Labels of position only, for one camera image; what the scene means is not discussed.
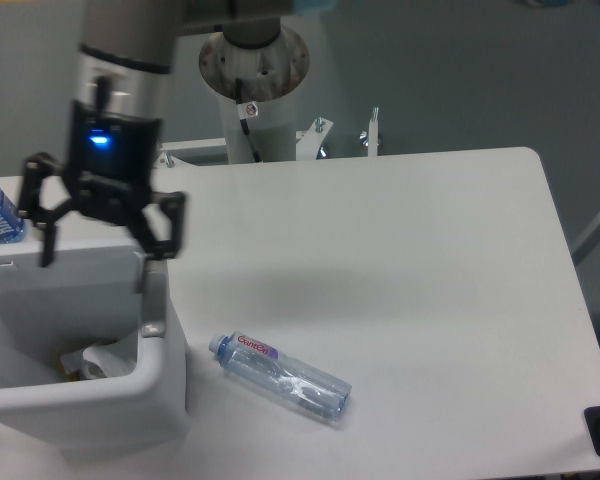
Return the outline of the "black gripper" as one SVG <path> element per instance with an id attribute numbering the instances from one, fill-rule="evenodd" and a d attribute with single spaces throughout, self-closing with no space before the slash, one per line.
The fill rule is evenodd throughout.
<path id="1" fill-rule="evenodd" d="M 97 116 L 94 108 L 72 102 L 65 167 L 46 152 L 23 163 L 17 210 L 42 235 L 41 267 L 54 261 L 57 222 L 74 209 L 86 217 L 130 225 L 129 233 L 143 255 L 139 293 L 145 290 L 151 271 L 179 255 L 187 195 L 176 191 L 151 196 L 150 177 L 161 126 L 159 119 Z M 43 183 L 62 173 L 70 197 L 47 209 L 41 204 Z"/>

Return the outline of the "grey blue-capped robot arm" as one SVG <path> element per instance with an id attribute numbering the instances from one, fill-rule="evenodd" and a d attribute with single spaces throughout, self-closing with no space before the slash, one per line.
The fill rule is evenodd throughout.
<path id="1" fill-rule="evenodd" d="M 127 228 L 147 261 L 178 255 L 186 197 L 155 191 L 151 175 L 181 37 L 208 37 L 199 69 L 228 102 L 229 159 L 293 159 L 295 132 L 279 104 L 303 82 L 309 55 L 281 20 L 329 8 L 327 1 L 87 2 L 66 157 L 38 153 L 23 165 L 18 211 L 41 232 L 41 265 L 53 262 L 58 221 L 72 211 Z"/>

